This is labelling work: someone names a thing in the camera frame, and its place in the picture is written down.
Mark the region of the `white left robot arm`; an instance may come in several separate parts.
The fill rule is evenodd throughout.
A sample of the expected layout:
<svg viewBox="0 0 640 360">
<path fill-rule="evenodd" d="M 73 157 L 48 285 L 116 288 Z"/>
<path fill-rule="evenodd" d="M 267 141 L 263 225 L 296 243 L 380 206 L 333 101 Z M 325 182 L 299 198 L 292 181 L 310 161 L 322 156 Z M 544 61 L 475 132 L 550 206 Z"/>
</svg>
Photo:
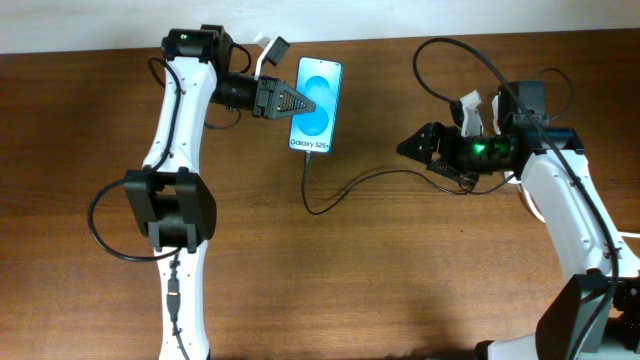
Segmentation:
<svg viewBox="0 0 640 360">
<path fill-rule="evenodd" d="M 237 45 L 221 26 L 173 29 L 152 58 L 165 71 L 164 99 L 154 142 L 124 189 L 136 223 L 147 237 L 161 282 L 162 359 L 208 359 L 203 277 L 209 240 L 217 222 L 213 194 L 200 176 L 200 150 L 210 104 L 279 119 L 310 113 L 315 104 L 284 81 L 266 76 L 289 49 L 282 37 L 256 39 L 262 47 L 255 70 L 234 72 Z"/>
</svg>

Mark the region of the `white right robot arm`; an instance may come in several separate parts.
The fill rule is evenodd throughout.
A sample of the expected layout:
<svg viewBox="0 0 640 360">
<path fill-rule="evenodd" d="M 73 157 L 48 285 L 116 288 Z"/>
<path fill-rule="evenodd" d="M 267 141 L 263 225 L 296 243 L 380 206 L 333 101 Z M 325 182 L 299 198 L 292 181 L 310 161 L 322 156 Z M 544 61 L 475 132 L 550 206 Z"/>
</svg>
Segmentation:
<svg viewBox="0 0 640 360">
<path fill-rule="evenodd" d="M 639 259 L 594 187 L 577 133 L 550 126 L 540 81 L 500 86 L 493 136 L 482 133 L 479 103 L 476 92 L 454 102 L 454 125 L 428 123 L 397 152 L 464 188 L 513 173 L 544 219 L 565 285 L 534 333 L 480 342 L 475 358 L 638 358 Z"/>
</svg>

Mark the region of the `blue Galaxy smartphone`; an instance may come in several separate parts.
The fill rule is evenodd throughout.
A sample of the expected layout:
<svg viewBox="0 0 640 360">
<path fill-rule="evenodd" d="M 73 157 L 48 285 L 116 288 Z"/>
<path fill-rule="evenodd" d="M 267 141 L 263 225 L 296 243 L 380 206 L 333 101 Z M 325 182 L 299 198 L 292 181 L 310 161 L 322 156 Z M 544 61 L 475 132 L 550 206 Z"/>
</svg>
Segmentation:
<svg viewBox="0 0 640 360">
<path fill-rule="evenodd" d="M 328 153 L 331 149 L 340 98 L 343 66 L 336 61 L 301 57 L 296 90 L 315 104 L 315 110 L 291 119 L 292 150 Z"/>
</svg>

